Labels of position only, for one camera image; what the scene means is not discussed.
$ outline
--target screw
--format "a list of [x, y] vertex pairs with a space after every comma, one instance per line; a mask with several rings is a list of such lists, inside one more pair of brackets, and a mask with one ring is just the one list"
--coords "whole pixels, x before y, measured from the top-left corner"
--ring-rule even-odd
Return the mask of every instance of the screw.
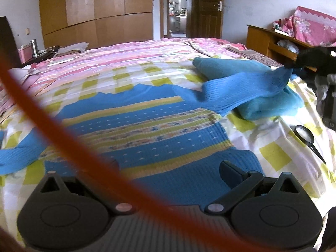
[[119, 203], [116, 205], [116, 210], [119, 212], [127, 212], [132, 209], [132, 205], [129, 203]]
[[224, 210], [224, 206], [220, 203], [211, 203], [208, 205], [208, 210], [211, 212], [221, 212]]

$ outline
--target shelf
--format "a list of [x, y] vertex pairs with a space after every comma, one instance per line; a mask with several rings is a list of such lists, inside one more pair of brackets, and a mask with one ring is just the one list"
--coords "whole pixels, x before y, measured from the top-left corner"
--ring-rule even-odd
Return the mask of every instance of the shelf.
[[271, 33], [272, 35], [274, 35], [276, 37], [279, 37], [279, 38], [282, 38], [282, 39], [287, 39], [287, 40], [289, 40], [289, 41], [291, 41], [293, 43], [296, 43], [298, 45], [304, 46], [306, 48], [313, 47], [312, 45], [310, 45], [308, 43], [301, 42], [298, 39], [292, 38], [290, 36], [282, 35], [280, 33], [277, 33], [275, 31], [272, 31], [272, 30], [269, 30], [269, 29], [259, 28], [257, 26], [253, 26], [253, 25], [247, 25], [247, 26], [250, 27], [250, 28], [257, 29], [257, 30], [265, 31], [266, 33]]
[[[284, 47], [278, 46], [278, 45], [275, 44], [275, 43], [269, 43], [269, 45], [268, 45], [268, 49], [269, 49], [269, 50], [272, 50], [272, 51], [274, 51], [274, 52], [277, 52], [277, 53], [279, 53], [279, 54], [281, 54], [281, 55], [283, 55], [283, 56], [285, 56], [285, 57], [287, 57], [287, 58], [289, 58], [289, 59], [291, 59], [291, 60], [293, 60], [293, 61], [296, 61], [296, 57], [297, 57], [297, 55], [296, 55], [295, 53], [293, 53], [293, 52], [287, 50], [287, 49], [284, 48]], [[307, 68], [310, 69], [310, 70], [312, 70], [312, 71], [314, 71], [314, 72], [316, 72], [316, 70], [317, 70], [317, 69], [314, 68], [314, 67], [307, 67]]]

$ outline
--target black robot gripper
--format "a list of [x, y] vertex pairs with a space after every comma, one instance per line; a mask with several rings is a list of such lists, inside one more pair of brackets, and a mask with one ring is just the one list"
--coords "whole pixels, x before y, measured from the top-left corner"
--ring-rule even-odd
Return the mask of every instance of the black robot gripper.
[[[268, 178], [257, 171], [244, 172], [228, 161], [220, 164], [219, 173], [232, 190], [204, 212], [199, 206], [171, 209], [262, 246], [314, 251], [322, 218], [291, 173]], [[17, 226], [26, 245], [35, 251], [209, 251], [141, 209], [106, 198], [76, 177], [56, 173], [45, 175], [37, 185], [19, 213]]]

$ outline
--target small white object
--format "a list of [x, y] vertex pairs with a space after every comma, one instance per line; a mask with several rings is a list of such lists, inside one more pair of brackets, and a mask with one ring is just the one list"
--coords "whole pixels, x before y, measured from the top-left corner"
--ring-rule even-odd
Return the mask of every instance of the small white object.
[[64, 62], [72, 61], [72, 60], [74, 60], [74, 59], [75, 59], [75, 57], [61, 58], [61, 59], [54, 60], [54, 61], [50, 62], [50, 63], [48, 64], [48, 66], [53, 66], [53, 65], [61, 64], [61, 63], [64, 63]]
[[281, 30], [278, 30], [278, 29], [274, 29], [274, 32], [276, 32], [276, 33], [279, 33], [279, 34], [282, 34], [282, 35], [285, 35], [285, 36], [289, 36], [289, 34], [288, 34], [288, 33], [286, 33], [286, 32], [283, 32], [283, 31], [281, 31]]
[[132, 209], [132, 205], [129, 203], [119, 203], [116, 205], [116, 210], [119, 212], [127, 212]]
[[220, 203], [212, 203], [208, 205], [208, 210], [210, 210], [211, 212], [221, 212], [224, 210], [224, 206]]

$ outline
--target thermos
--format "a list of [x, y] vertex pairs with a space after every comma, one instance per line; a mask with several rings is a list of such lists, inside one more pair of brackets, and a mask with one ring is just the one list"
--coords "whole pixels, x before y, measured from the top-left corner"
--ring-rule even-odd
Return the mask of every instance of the thermos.
[[36, 42], [36, 39], [33, 39], [30, 41], [30, 45], [32, 47], [32, 50], [33, 50], [33, 58], [37, 58], [38, 56], [38, 53], [39, 53], [39, 50], [37, 48], [37, 42]]

